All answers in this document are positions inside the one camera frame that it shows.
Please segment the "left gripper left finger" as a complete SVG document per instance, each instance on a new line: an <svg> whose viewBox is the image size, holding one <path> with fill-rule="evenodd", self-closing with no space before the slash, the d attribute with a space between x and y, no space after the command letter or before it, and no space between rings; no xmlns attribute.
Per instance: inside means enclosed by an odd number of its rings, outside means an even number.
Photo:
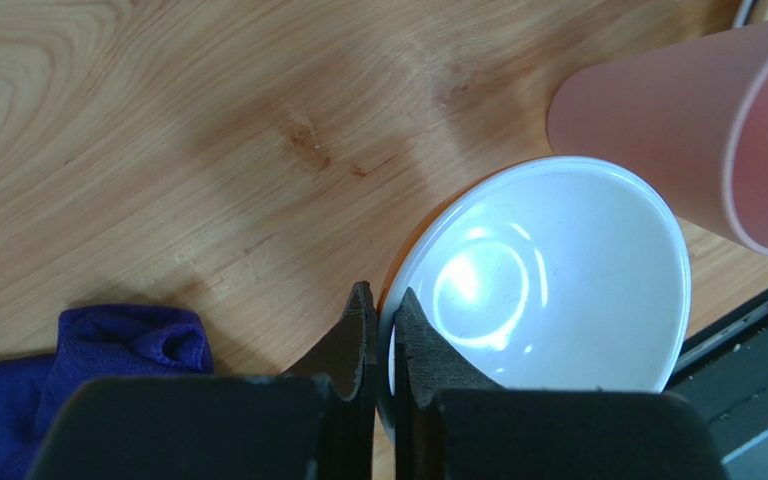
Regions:
<svg viewBox="0 0 768 480"><path fill-rule="evenodd" d="M377 312L367 282L274 376L106 377L76 391L32 479L368 479Z"/></svg>

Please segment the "white green-rimmed plate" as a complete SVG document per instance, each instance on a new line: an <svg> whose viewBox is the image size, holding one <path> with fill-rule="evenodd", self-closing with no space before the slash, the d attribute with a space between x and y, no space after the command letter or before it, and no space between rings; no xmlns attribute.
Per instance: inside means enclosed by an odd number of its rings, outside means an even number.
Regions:
<svg viewBox="0 0 768 480"><path fill-rule="evenodd" d="M741 28L750 21L756 0L741 0L735 18L732 22L732 29Z"/></svg>

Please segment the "orange bowl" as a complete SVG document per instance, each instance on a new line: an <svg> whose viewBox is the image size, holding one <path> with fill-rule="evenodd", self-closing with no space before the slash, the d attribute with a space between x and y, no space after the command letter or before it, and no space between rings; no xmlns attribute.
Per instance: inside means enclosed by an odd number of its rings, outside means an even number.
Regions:
<svg viewBox="0 0 768 480"><path fill-rule="evenodd" d="M378 411L388 436L394 316L407 291L425 325L501 386L655 393L675 368L692 297L681 228L632 172L561 156L486 176L429 213L385 276Z"/></svg>

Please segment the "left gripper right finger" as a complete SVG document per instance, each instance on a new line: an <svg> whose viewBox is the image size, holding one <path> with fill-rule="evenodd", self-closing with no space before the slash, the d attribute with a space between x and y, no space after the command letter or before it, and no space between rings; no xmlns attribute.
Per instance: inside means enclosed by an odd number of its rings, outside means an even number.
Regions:
<svg viewBox="0 0 768 480"><path fill-rule="evenodd" d="M394 316L400 479L723 479L705 423L672 394L509 390L459 354L414 292Z"/></svg>

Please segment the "pink plastic cup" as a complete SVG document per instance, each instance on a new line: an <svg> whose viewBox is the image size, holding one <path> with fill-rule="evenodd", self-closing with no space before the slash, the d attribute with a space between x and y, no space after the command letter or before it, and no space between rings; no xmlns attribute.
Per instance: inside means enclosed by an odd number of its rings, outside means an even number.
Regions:
<svg viewBox="0 0 768 480"><path fill-rule="evenodd" d="M575 73L547 134L556 153L621 165L683 219L768 255L768 21Z"/></svg>

